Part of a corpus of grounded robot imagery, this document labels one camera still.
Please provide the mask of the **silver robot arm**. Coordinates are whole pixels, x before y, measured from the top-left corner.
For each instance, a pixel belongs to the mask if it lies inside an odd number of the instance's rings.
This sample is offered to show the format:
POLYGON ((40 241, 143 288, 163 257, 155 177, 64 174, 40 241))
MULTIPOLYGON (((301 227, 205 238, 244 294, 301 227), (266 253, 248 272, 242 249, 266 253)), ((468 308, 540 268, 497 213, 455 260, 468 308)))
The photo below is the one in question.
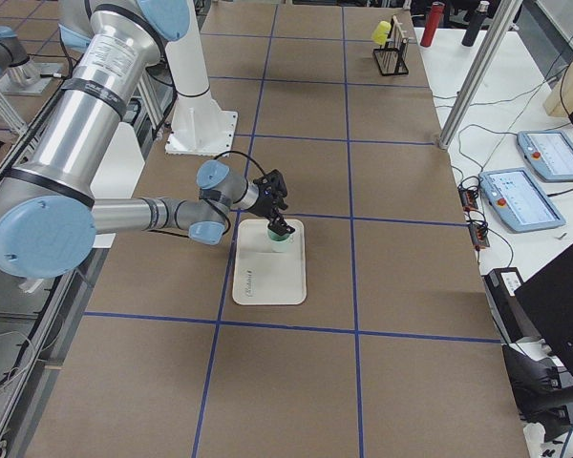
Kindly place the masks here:
POLYGON ((237 114, 213 99, 190 1, 68 1, 60 29, 82 57, 60 87, 32 157, 0 181, 0 270, 22 278, 61 276, 82 263, 97 235, 182 230, 215 245, 241 209, 287 237, 287 188, 278 171, 249 180, 222 161, 237 114), (165 63, 174 87, 170 154, 205 156, 199 196, 98 199, 91 184, 128 102, 150 67, 165 63))

